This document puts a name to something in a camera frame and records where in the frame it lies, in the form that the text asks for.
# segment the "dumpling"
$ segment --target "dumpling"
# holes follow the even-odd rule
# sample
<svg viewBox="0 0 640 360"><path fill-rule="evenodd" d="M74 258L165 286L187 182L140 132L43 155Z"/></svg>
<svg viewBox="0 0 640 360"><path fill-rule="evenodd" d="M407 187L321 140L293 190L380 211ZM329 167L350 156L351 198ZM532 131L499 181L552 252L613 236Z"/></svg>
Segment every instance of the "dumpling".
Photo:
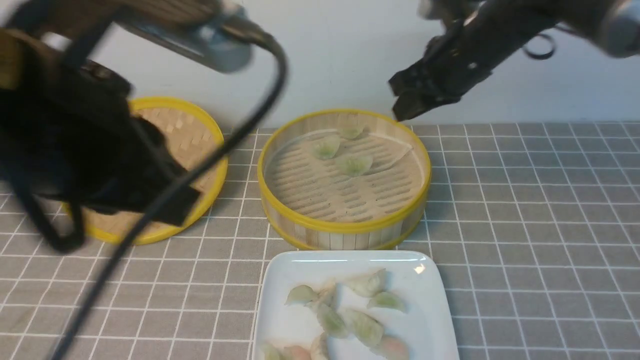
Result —
<svg viewBox="0 0 640 360"><path fill-rule="evenodd" d="M326 346L326 332L320 334L311 343L311 360L329 360L329 350Z"/></svg>
<svg viewBox="0 0 640 360"><path fill-rule="evenodd" d="M395 309L406 313L404 302L396 294L383 291L369 300L367 309L372 307L385 307L387 309Z"/></svg>
<svg viewBox="0 0 640 360"><path fill-rule="evenodd" d="M385 328L376 319L357 310L345 309L344 321L349 330L366 347L374 348L380 345Z"/></svg>
<svg viewBox="0 0 640 360"><path fill-rule="evenodd" d="M362 275L344 282L353 292L361 297L374 297L385 289L387 271L378 270L372 275Z"/></svg>
<svg viewBox="0 0 640 360"><path fill-rule="evenodd" d="M312 302L307 303L307 307L313 312L317 312L319 304L326 304L327 306L335 309L335 281L329 280L324 285L322 290L318 293L318 298Z"/></svg>
<svg viewBox="0 0 640 360"><path fill-rule="evenodd" d="M318 299L318 294L316 294L316 292L310 286L299 285L293 288L289 292L287 301L284 304L285 305L291 305L295 303L307 304L317 299Z"/></svg>
<svg viewBox="0 0 640 360"><path fill-rule="evenodd" d="M340 137L330 135L318 140L311 148L311 153L320 160L329 160L335 156L340 149Z"/></svg>
<svg viewBox="0 0 640 360"><path fill-rule="evenodd" d="M264 360L286 360L272 344L262 344L262 352L264 353Z"/></svg>
<svg viewBox="0 0 640 360"><path fill-rule="evenodd" d="M341 127L340 129L338 129L338 132L340 133L341 137L347 140L353 140L358 136L360 136L363 130L364 130L364 125L359 125L359 126Z"/></svg>
<svg viewBox="0 0 640 360"><path fill-rule="evenodd" d="M409 348L406 344L393 336L384 336L380 344L371 352L383 356L387 360L409 360Z"/></svg>
<svg viewBox="0 0 640 360"><path fill-rule="evenodd" d="M282 351L285 360L311 360L311 354L303 347L285 347Z"/></svg>
<svg viewBox="0 0 640 360"><path fill-rule="evenodd" d="M332 338L344 339L349 336L349 329L342 317L324 302L318 303L316 317L323 330Z"/></svg>
<svg viewBox="0 0 640 360"><path fill-rule="evenodd" d="M364 175L373 165L373 156L344 155L335 160L335 166L344 175L358 177Z"/></svg>

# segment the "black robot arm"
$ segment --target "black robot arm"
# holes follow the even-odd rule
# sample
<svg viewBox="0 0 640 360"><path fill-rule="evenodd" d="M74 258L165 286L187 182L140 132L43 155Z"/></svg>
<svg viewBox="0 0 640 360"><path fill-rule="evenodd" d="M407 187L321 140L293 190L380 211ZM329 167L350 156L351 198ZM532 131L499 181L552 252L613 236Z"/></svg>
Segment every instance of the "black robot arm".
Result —
<svg viewBox="0 0 640 360"><path fill-rule="evenodd" d="M609 56L640 51L638 0L487 0L476 10L463 0L432 0L446 25L422 59L397 72L389 85L398 97L398 121L460 101L471 88L541 31L558 22Z"/></svg>

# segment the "shrimp dumpling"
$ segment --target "shrimp dumpling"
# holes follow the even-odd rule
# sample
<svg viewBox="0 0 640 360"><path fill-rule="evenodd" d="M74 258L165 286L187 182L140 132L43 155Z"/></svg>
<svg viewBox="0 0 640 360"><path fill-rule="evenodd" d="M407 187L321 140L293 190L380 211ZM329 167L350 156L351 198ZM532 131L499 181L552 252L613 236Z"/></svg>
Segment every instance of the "shrimp dumpling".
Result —
<svg viewBox="0 0 640 360"><path fill-rule="evenodd" d="M384 336L380 344L371 349L371 352L384 357L387 360L409 360L409 348L406 344L393 336Z"/></svg>
<svg viewBox="0 0 640 360"><path fill-rule="evenodd" d="M311 353L297 345L285 347L282 353L285 360L311 360Z"/></svg>

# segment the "translucent dumpling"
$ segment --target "translucent dumpling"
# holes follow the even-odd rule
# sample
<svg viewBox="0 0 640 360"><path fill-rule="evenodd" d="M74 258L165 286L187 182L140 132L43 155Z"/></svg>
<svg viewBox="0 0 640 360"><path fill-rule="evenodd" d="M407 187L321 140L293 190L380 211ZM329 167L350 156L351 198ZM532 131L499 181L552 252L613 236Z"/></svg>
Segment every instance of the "translucent dumpling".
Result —
<svg viewBox="0 0 640 360"><path fill-rule="evenodd" d="M406 312L404 302L396 294L388 291L383 291L369 301L367 309L372 307L385 307L387 309L395 309L398 311Z"/></svg>
<svg viewBox="0 0 640 360"><path fill-rule="evenodd" d="M285 302L285 305L307 304L317 299L318 294L316 294L316 292L310 286L299 285L289 292L289 296L287 297L287 302Z"/></svg>
<svg viewBox="0 0 640 360"><path fill-rule="evenodd" d="M342 317L324 302L318 304L316 316L320 326L332 338L344 339L349 336L349 329Z"/></svg>
<svg viewBox="0 0 640 360"><path fill-rule="evenodd" d="M335 166L344 175L357 177L364 175L373 164L373 156L350 156L344 155L335 160Z"/></svg>
<svg viewBox="0 0 640 360"><path fill-rule="evenodd" d="M326 333L323 332L311 343L311 360L329 360L329 351L326 346Z"/></svg>
<svg viewBox="0 0 640 360"><path fill-rule="evenodd" d="M317 159L328 160L335 156L338 149L340 149L340 137L331 135L316 141L311 152Z"/></svg>
<svg viewBox="0 0 640 360"><path fill-rule="evenodd" d="M285 360L284 356L272 344L262 344L262 352L264 353L264 360Z"/></svg>
<svg viewBox="0 0 640 360"><path fill-rule="evenodd" d="M333 279L328 280L322 290L318 293L315 300L307 303L307 307L313 312L317 313L318 305L326 304L332 309L335 309L335 281Z"/></svg>
<svg viewBox="0 0 640 360"><path fill-rule="evenodd" d="M349 279L344 284L361 297L374 297L385 289L386 282L387 271L381 269L373 274Z"/></svg>
<svg viewBox="0 0 640 360"><path fill-rule="evenodd" d="M366 347L374 348L380 344L385 328L376 319L357 310L345 309L344 321Z"/></svg>
<svg viewBox="0 0 640 360"><path fill-rule="evenodd" d="M362 131L364 131L364 125L346 126L338 129L340 136L347 140L353 140L357 138L358 136L360 136L360 134L362 134Z"/></svg>

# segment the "white plate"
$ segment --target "white plate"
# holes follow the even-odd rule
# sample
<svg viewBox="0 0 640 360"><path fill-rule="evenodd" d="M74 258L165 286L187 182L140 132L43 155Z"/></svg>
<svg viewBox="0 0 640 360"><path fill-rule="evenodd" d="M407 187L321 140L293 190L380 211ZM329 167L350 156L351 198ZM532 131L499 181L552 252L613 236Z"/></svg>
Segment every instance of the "white plate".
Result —
<svg viewBox="0 0 640 360"><path fill-rule="evenodd" d="M289 291L307 284L316 291L328 279L337 282L355 275L388 272L387 290L408 306L403 314L391 309L367 309L369 299L338 286L338 311L352 307L380 321L387 334L404 340L412 360L459 360L447 297L440 272L424 254L412 251L297 251L277 255L267 267L260 295L253 360L263 360L261 345L268 341L278 348L301 345L309 348L322 333L315 315L301 305L285 306ZM332 360L379 360L353 335L330 339Z"/></svg>

